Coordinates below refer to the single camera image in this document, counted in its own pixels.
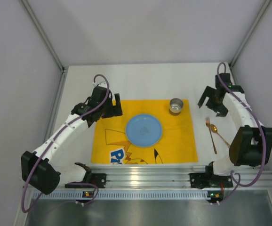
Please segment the rose gold fork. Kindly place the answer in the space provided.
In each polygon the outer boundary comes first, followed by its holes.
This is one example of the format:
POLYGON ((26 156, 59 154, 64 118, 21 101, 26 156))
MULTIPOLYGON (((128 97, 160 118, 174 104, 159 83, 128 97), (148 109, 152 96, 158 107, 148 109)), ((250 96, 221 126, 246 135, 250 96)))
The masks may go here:
POLYGON ((211 124, 210 124, 210 118, 209 117, 206 117, 205 118, 205 124, 209 130, 209 133, 210 133, 210 137, 211 137, 211 141, 212 141, 212 145, 213 145, 213 149, 214 149, 214 153, 215 154, 218 154, 217 152, 217 149, 216 149, 216 145, 214 143, 214 139, 213 139, 213 136, 212 136, 212 131, 211 131, 211 124))

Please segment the light blue plate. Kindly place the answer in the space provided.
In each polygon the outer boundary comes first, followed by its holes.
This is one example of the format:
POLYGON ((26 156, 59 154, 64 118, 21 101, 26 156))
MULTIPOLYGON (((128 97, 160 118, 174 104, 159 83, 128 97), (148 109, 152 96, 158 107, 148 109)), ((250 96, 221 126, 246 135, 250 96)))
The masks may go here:
POLYGON ((159 142, 163 129, 160 121, 150 114, 133 116, 126 124, 128 141, 137 147, 151 147, 159 142))

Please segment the metal cup with brown base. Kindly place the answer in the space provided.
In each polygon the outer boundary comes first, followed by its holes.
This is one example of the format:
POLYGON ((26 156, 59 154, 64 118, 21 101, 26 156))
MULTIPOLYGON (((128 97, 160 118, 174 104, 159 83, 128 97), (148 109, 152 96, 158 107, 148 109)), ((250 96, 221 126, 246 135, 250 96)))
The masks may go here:
POLYGON ((169 113, 171 115, 179 115, 184 107, 184 103, 179 98, 173 98, 169 102, 169 113))

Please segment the yellow cartoon placemat cloth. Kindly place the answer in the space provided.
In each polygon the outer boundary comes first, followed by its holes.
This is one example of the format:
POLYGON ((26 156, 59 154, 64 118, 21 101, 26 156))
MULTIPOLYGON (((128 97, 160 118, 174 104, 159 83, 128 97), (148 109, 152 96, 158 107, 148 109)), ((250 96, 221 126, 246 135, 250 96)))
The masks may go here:
POLYGON ((123 100, 123 115, 96 123, 91 162, 94 164, 172 164, 197 162, 192 117, 187 99, 178 115, 169 100, 123 100), (126 135, 128 122, 149 114, 159 120, 162 133, 150 147, 133 144, 126 135))

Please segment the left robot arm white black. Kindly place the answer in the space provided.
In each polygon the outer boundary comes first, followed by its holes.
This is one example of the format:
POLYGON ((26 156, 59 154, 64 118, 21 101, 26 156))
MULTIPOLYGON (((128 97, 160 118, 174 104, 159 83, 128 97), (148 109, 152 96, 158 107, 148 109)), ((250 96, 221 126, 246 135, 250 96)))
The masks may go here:
POLYGON ((22 178, 43 194, 52 193, 59 185, 81 182, 89 168, 74 161, 69 163, 68 147, 85 130, 101 118, 123 114, 118 93, 97 86, 85 103, 72 109, 63 125, 33 152, 21 157, 22 178))

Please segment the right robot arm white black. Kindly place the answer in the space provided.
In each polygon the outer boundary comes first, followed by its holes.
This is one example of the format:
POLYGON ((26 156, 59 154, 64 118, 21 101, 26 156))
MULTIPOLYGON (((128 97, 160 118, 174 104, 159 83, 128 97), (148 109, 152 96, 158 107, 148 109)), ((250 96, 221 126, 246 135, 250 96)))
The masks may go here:
POLYGON ((239 166, 260 166, 263 160, 262 135, 266 144, 265 164, 268 163, 272 150, 272 128, 265 127, 261 122, 256 123, 249 112, 251 107, 241 86, 233 85, 231 88, 232 94, 222 85, 216 89, 207 86, 198 102, 198 106, 202 107, 208 98, 207 108, 219 117, 225 117, 229 113, 237 129, 229 154, 211 164, 215 175, 227 174, 239 166))

